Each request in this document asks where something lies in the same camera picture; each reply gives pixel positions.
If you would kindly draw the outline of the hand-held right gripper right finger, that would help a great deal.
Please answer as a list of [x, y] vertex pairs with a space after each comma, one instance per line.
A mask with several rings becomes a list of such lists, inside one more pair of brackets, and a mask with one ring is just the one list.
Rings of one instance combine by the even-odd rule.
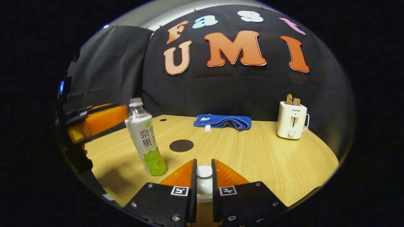
[[287, 206], [261, 181], [219, 186], [218, 161], [211, 160], [212, 215], [218, 227], [265, 227]]

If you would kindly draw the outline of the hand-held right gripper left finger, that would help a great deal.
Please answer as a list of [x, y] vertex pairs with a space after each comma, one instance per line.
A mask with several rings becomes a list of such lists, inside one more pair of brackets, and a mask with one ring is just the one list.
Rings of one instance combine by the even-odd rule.
[[197, 160], [190, 164], [190, 185], [147, 182], [123, 209], [153, 227], [190, 227], [197, 217]]

